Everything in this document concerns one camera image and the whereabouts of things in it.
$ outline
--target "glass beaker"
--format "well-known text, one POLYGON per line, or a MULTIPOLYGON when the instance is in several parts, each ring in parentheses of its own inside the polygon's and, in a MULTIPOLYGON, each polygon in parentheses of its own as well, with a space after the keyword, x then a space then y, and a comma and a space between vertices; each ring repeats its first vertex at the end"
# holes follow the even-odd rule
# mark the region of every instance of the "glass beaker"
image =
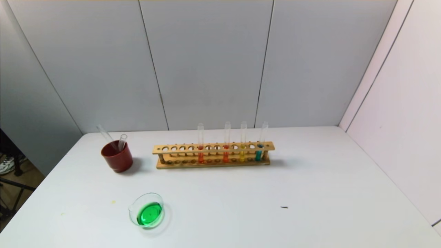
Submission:
POLYGON ((164 218, 164 202, 156 193, 144 194, 129 206, 129 217, 133 224, 151 229, 158 226, 164 218))

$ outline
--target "white table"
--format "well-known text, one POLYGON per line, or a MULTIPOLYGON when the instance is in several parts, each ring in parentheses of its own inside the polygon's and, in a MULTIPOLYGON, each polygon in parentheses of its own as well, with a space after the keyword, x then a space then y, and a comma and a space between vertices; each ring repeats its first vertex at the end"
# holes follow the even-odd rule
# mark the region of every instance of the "white table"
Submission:
MULTIPOLYGON (((337 127, 271 128, 269 166, 175 170, 155 168, 153 145, 196 142, 196 131, 126 133, 132 168, 114 173, 100 155, 105 140, 84 135, 0 234, 1 246, 441 247, 412 203, 337 127), (148 192, 164 198, 166 215, 146 232, 127 207, 148 192)), ((250 129, 248 140, 258 133, 250 129)), ((207 143, 222 140, 223 130, 206 131, 207 143)))

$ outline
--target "panel seam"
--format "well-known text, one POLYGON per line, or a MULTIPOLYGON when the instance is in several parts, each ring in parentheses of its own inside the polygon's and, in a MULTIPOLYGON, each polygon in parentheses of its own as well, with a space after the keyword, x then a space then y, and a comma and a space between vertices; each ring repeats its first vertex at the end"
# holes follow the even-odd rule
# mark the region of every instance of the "panel seam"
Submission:
POLYGON ((47 74, 45 68, 44 68, 43 65, 41 64, 41 62, 40 62, 40 60, 39 60, 37 54, 35 53, 34 49, 32 48, 32 46, 31 46, 31 44, 30 44, 30 42, 29 42, 29 40, 28 40, 28 38, 26 37, 26 34, 24 33, 24 31, 23 31, 23 29, 22 29, 22 26, 20 25, 20 23, 19 23, 17 17, 15 16, 14 12, 12 11, 12 8, 11 8, 11 6, 9 5, 9 2, 8 2, 8 1, 5 1, 5 3, 7 4, 7 7, 9 8, 9 10, 11 11, 11 13, 12 13, 12 17, 13 17, 13 18, 15 19, 15 21, 17 22, 17 24, 18 24, 18 26, 19 26, 19 28, 20 28, 20 31, 21 31, 21 33, 23 34, 23 37, 25 38, 25 40, 26 40, 27 44, 29 45, 29 47, 30 47, 32 53, 34 54, 35 58, 37 59, 38 64, 40 65, 41 69, 42 69, 43 72, 45 73, 46 78, 48 79, 49 83, 51 84, 52 88, 54 89, 55 93, 57 94, 57 96, 58 96, 58 98, 60 99, 61 103, 63 104, 64 108, 66 109, 67 113, 68 113, 69 116, 71 117, 71 119, 72 119, 72 121, 74 122, 75 126, 78 128, 78 131, 80 131, 81 135, 84 135, 84 133, 81 131, 80 127, 78 126, 77 122, 76 122, 75 119, 73 118, 71 112, 69 111, 69 109, 67 108, 66 104, 64 103, 63 99, 61 98, 60 94, 58 93, 58 91, 56 90, 55 86, 53 85, 52 80, 49 78, 49 75, 47 74))
POLYGON ((392 14, 393 14, 393 12, 395 11, 396 4, 397 4, 397 3, 398 3, 398 0, 395 1, 395 5, 393 6, 393 9, 392 9, 392 12, 390 13, 389 19, 387 20, 386 26, 385 26, 385 28, 383 29, 383 33, 381 34, 380 40, 378 41, 377 46, 375 47, 375 50, 374 50, 374 52, 372 53, 372 56, 370 57, 369 63, 367 64, 366 69, 364 70, 363 76, 361 77, 360 82, 358 83, 358 86, 357 86, 355 92, 352 94, 351 100, 349 101, 349 104, 348 104, 348 106, 346 107, 346 110, 345 110, 345 112, 343 113, 343 116, 341 117, 341 119, 340 119, 338 125, 340 125, 341 121, 343 120, 344 115, 345 115, 346 111, 347 111, 348 108, 349 108, 349 105, 351 104, 352 100, 354 99, 354 96, 355 96, 355 94, 357 93, 357 90, 358 90, 358 88, 360 87, 361 82, 363 81, 364 76, 366 75, 367 69, 369 68, 370 63, 372 62, 372 59, 374 58, 375 52, 376 52, 377 49, 378 49, 378 45, 380 45, 381 39, 383 38, 383 36, 384 36, 384 34, 385 34, 386 28, 387 28, 387 26, 389 25, 390 19, 392 18, 392 14))
POLYGON ((140 0, 138 0, 138 5, 139 5, 139 11, 141 12, 141 19, 142 19, 142 24, 143 24, 143 26, 144 26, 144 32, 146 33, 147 46, 149 47, 150 59, 152 60, 153 71, 155 72, 156 84, 158 85, 159 98, 161 99, 162 110, 164 111, 165 123, 167 124, 167 130, 170 130, 170 128, 168 127, 168 120, 167 120, 167 115, 165 114, 164 101, 163 101, 163 99, 162 99, 161 88, 159 87, 158 75, 157 75, 157 73, 156 73, 155 62, 153 61, 152 49, 150 48, 149 36, 147 35, 146 22, 145 22, 145 20, 144 20, 144 14, 142 13, 142 8, 141 8, 141 2, 140 2, 140 0))
POLYGON ((266 37, 265 55, 263 56, 262 74, 260 77, 259 94, 257 96, 257 106, 256 106, 256 116, 254 118, 254 128, 256 128, 257 113, 259 110, 260 92, 262 90, 263 71, 265 69, 266 52, 268 51, 269 33, 271 31, 271 22, 273 21, 274 4, 275 4, 275 0, 273 0, 273 6, 271 7, 271 17, 269 18, 268 36, 266 37))
POLYGON ((400 29, 398 30, 398 33, 396 34, 395 39, 394 39, 393 42, 392 42, 392 46, 390 46, 390 49, 389 49, 389 51, 387 52, 386 58, 384 59, 383 63, 381 64, 380 70, 378 70, 377 75, 375 75, 375 79, 374 79, 374 81, 373 81, 372 84, 370 85, 370 87, 369 87, 369 89, 368 89, 366 95, 365 95, 364 98, 363 98, 363 101, 361 102, 360 106, 358 107, 357 111, 355 112, 354 118, 352 118, 351 122, 349 123, 349 125, 348 125, 348 127, 347 127, 347 129, 346 129, 346 132, 347 132, 347 131, 349 130, 349 128, 351 127, 352 122, 353 122, 353 121, 355 120, 355 118, 357 117, 357 114, 359 113, 361 106, 363 105, 364 101, 366 100, 367 95, 369 95, 369 92, 370 92, 370 90, 372 89, 372 86, 375 84, 375 81, 377 80, 377 77, 378 77, 378 75, 380 74, 381 69, 383 68, 383 66, 384 66, 384 64, 385 64, 385 62, 386 62, 386 60, 387 60, 387 58, 389 57, 390 51, 392 50, 393 46, 395 45, 396 39, 397 39, 398 36, 400 35, 401 29, 403 28, 403 25, 404 25, 404 23, 406 22, 407 15, 409 14, 410 10, 412 9, 412 5, 413 5, 413 3, 414 3, 414 0, 412 0, 412 3, 411 3, 411 5, 409 6, 409 9, 407 10, 407 13, 406 13, 406 16, 404 17, 403 23, 401 24, 400 29))

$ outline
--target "red cup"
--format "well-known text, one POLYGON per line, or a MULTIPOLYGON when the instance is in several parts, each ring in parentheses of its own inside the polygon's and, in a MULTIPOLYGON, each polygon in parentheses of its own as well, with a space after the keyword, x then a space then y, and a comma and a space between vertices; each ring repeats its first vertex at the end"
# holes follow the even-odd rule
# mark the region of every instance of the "red cup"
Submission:
POLYGON ((115 140, 105 145, 103 149, 101 149, 101 155, 104 157, 107 164, 113 169, 113 171, 123 172, 132 166, 133 159, 127 143, 124 145, 122 151, 117 151, 113 148, 112 143, 118 147, 118 142, 119 140, 115 140))

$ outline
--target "test tube rack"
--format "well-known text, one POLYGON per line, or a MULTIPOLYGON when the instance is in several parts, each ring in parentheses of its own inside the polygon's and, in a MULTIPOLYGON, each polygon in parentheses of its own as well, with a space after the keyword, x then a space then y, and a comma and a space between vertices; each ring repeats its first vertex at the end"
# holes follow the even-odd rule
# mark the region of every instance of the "test tube rack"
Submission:
POLYGON ((247 142, 246 148, 240 148, 242 143, 229 143, 229 148, 224 149, 225 143, 203 144, 203 149, 197 148, 201 144, 174 144, 157 145, 153 154, 159 156, 157 169, 183 169, 183 168, 209 168, 247 165, 269 165, 268 151, 275 150, 272 142, 247 142), (245 161, 239 159, 239 152, 243 151, 245 161), (262 158, 256 161, 257 151, 262 151, 262 158), (204 162, 199 163, 198 154, 204 154, 204 162), (224 152, 228 152, 228 162, 224 162, 224 152))

